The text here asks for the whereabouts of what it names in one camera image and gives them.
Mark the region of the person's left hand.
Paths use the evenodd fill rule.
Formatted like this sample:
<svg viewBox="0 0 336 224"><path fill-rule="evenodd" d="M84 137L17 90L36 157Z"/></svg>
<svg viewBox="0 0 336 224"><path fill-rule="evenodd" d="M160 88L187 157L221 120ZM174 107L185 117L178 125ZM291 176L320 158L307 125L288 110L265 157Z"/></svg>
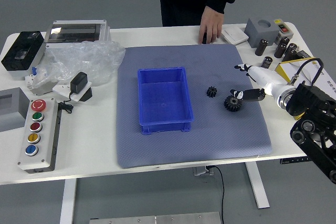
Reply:
<svg viewBox="0 0 336 224"><path fill-rule="evenodd" d="M201 18L201 24L198 35L198 43L203 43L204 34L206 34L206 43L210 44L220 37L224 14L219 13L206 6Z"/></svg>

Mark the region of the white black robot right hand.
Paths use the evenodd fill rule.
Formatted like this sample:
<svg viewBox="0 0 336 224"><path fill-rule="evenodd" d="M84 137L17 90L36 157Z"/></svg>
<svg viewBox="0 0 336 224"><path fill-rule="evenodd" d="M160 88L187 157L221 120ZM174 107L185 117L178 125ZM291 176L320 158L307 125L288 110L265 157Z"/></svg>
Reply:
<svg viewBox="0 0 336 224"><path fill-rule="evenodd" d="M295 91L295 88L288 85L282 76L270 69L247 64L239 64L236 65L235 68L240 71L246 71L247 75L261 87L261 89L245 91L232 89L230 92L237 99L244 101L261 101L267 94L274 97L280 106L280 103L284 102L285 98L292 95Z"/></svg>

